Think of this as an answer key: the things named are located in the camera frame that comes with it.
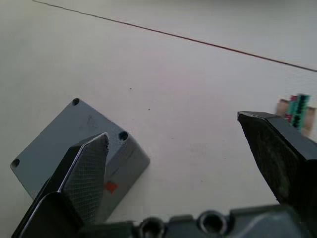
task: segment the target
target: white table surface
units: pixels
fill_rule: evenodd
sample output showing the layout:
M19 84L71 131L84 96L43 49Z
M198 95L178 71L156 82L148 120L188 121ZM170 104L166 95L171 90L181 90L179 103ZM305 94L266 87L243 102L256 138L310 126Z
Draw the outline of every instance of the white table surface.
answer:
M296 93L317 106L314 72L31 1L2 1L0 32L1 237L32 202L11 161L73 98L151 158L109 221L276 203L236 113Z
M38 0L317 70L315 0Z

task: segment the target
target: screw hole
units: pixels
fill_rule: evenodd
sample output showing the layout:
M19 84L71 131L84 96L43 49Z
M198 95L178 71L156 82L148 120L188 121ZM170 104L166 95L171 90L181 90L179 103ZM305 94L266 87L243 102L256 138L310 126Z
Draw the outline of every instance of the screw hole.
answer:
M20 160L19 159L15 159L12 161L10 167L11 169L15 169L16 167L18 167L18 165L20 164Z
M119 139L121 141L125 141L126 139L128 139L128 136L129 136L128 133L126 131L123 131L119 134Z
M161 238L164 234L164 223L158 218L148 218L140 225L141 238Z
M79 104L79 102L80 102L79 98L75 98L75 99L72 101L72 104L73 104L74 106L76 106L77 104Z
M199 226L207 234L218 233L223 235L227 230L225 218L214 211L203 213L199 218Z

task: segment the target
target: red line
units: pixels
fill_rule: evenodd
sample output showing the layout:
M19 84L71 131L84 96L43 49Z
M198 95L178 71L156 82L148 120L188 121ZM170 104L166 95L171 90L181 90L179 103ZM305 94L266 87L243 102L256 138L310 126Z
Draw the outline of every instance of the red line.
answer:
M226 46L220 46L220 45L216 45L216 44L213 44L213 43L208 43L208 42L205 42L205 41L199 41L199 40L195 40L195 39L192 39L192 38L189 38L189 37L180 36L180 35L175 35L175 34L171 34L171 33L168 33L168 32L159 31L159 30L155 30L155 29L148 28L148 27L143 27L143 26L135 25L135 24L132 24L132 23L124 22L124 21L118 21L118 20L114 20L114 19L110 19L110 18L106 18L106 17L102 17L102 16L97 16L97 15L93 15L93 14L89 14L89 13L84 13L84 12L80 12L80 11L68 9L68 8L65 8L65 7L62 7L62 6L57 6L57 5L49 4L49 3L46 3L46 2L41 2L41 1L37 1L37 0L32 0L32 1L38 2L38 3L42 3L42 4L46 4L46 5L48 5L48 6L53 6L53 7L61 8L61 9L67 10L67 11L77 12L77 13L80 13L80 14L83 14L83 15L93 16L93 17L97 17L97 18L104 19L104 20L108 20L108 21L112 21L112 22L116 22L116 23L121 23L121 24L128 25L128 26L133 26L133 27L137 27L137 28L144 29L144 30L157 32L157 33L161 33L161 34L164 34L164 35L168 35L168 36L172 36L172 37L177 37L177 38L180 38L180 39L184 39L184 40L188 40L188 41L193 41L193 42L196 42L196 43L200 43L200 44L204 44L204 45L208 45L208 46L213 46L213 47L221 48L221 49L228 50L228 51L237 52L237 53L244 54L244 55L248 55L248 56L253 56L253 57L256 57L256 58L260 58L260 59L263 59L263 60L268 60L268 61L275 62L275 63L281 63L281 64L284 64L284 65L288 65L288 66L292 66L292 67L296 67L296 68L301 68L301 69L309 70L309 71L312 71L312 72L317 72L316 69L307 68L307 67L300 66L300 65L297 65L297 64L287 63L287 62L284 62L284 61L280 61L280 60L276 60L276 59L271 59L271 58L267 58L267 57L263 57L263 56L258 56L258 55L251 54L251 53L248 53L248 52L245 52L245 51L240 51L240 50L232 49L232 48L229 48L229 47L226 47Z

